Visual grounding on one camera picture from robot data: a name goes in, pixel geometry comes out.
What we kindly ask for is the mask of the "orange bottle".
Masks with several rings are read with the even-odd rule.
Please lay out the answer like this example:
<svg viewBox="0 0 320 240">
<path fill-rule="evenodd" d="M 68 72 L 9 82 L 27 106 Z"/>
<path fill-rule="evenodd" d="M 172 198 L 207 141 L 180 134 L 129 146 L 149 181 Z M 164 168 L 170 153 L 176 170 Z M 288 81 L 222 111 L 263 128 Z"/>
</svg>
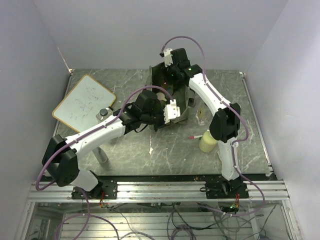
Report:
<svg viewBox="0 0 320 240">
<path fill-rule="evenodd" d="M 168 92 L 173 92 L 173 91 L 174 91 L 174 88 L 173 88 L 172 85 L 167 85 L 167 86 L 166 86 L 166 90 L 167 90 Z"/>
</svg>

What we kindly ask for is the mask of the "olive green canvas bag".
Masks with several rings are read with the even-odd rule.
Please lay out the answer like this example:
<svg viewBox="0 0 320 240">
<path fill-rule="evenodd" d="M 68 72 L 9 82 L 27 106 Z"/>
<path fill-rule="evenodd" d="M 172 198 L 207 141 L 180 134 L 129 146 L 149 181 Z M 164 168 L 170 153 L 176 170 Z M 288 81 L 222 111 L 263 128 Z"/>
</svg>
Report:
<svg viewBox="0 0 320 240">
<path fill-rule="evenodd" d="M 169 83 L 164 75 L 162 69 L 163 66 L 163 63 L 159 63 L 155 66 L 149 66 L 149 75 L 146 80 L 146 85 L 159 86 L 166 91 L 167 85 L 172 85 L 173 92 L 169 93 L 180 107 L 180 117 L 172 120 L 170 124 L 186 125 L 188 123 L 191 109 L 196 105 L 195 92 L 185 84 L 179 85 L 176 83 Z"/>
</svg>

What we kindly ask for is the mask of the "clear perfume bottle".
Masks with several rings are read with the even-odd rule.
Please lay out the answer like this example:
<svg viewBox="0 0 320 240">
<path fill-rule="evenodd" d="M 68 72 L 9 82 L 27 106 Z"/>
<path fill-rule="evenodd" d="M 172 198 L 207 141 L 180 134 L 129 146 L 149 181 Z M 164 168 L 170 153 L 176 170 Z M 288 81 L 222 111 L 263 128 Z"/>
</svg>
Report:
<svg viewBox="0 0 320 240">
<path fill-rule="evenodd" d="M 206 125 L 206 106 L 205 105 L 198 106 L 198 109 L 196 112 L 196 118 L 199 126 Z"/>
</svg>

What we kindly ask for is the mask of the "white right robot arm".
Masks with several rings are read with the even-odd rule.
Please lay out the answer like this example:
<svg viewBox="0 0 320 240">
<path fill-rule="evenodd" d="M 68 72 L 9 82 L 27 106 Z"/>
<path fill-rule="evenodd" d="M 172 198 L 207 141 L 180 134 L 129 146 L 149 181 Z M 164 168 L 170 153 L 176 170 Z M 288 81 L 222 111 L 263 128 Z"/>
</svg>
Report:
<svg viewBox="0 0 320 240">
<path fill-rule="evenodd" d="M 188 86 L 201 98 L 213 116 L 209 133 L 219 147 L 221 175 L 224 178 L 220 192 L 224 197 L 231 198 L 242 184 L 237 156 L 241 107 L 238 103 L 230 103 L 214 88 L 203 69 L 190 63 L 184 48 L 167 48 L 162 55 L 166 80 L 174 85 Z"/>
</svg>

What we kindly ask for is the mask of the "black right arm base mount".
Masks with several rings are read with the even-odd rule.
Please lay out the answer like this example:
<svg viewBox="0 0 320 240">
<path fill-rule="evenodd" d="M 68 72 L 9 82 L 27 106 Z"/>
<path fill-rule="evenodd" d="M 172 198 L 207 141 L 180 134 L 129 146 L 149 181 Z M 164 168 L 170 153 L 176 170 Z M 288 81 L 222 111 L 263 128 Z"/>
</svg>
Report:
<svg viewBox="0 0 320 240">
<path fill-rule="evenodd" d="M 207 199 L 249 198 L 247 184 L 241 179 L 206 182 L 199 190 L 200 192 L 205 193 Z"/>
</svg>

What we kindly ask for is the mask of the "green lotion bottle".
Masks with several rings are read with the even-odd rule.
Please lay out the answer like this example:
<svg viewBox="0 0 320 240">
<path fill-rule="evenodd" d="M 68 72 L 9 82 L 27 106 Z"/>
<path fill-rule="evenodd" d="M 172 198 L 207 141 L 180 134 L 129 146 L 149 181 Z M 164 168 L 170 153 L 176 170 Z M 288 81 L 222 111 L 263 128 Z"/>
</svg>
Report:
<svg viewBox="0 0 320 240">
<path fill-rule="evenodd" d="M 166 95 L 165 95 L 163 92 L 157 92 L 157 93 L 156 93 L 156 96 L 157 96 L 157 99 L 158 99 L 160 102 L 164 102 L 164 103 L 167 102 Z"/>
</svg>

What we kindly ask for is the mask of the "clear square bottle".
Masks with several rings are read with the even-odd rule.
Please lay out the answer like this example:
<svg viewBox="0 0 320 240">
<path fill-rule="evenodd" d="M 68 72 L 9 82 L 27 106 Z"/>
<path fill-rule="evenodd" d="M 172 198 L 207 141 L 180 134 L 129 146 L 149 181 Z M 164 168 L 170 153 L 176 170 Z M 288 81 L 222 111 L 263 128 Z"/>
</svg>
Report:
<svg viewBox="0 0 320 240">
<path fill-rule="evenodd" d="M 109 107 L 102 108 L 99 110 L 98 114 L 95 116 L 98 123 L 105 121 L 109 116 L 113 115 L 113 110 Z"/>
</svg>

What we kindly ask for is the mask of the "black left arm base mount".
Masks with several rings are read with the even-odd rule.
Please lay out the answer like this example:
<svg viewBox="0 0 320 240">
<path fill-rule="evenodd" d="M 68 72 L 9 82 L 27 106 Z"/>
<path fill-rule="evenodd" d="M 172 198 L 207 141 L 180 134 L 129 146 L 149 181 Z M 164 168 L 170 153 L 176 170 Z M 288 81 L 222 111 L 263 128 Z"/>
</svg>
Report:
<svg viewBox="0 0 320 240">
<path fill-rule="evenodd" d="M 103 181 L 91 191 L 83 191 L 89 200 L 115 200 L 118 194 L 118 185 L 115 181 Z M 84 193 L 79 187 L 74 187 L 71 193 L 73 200 L 84 200 Z"/>
</svg>

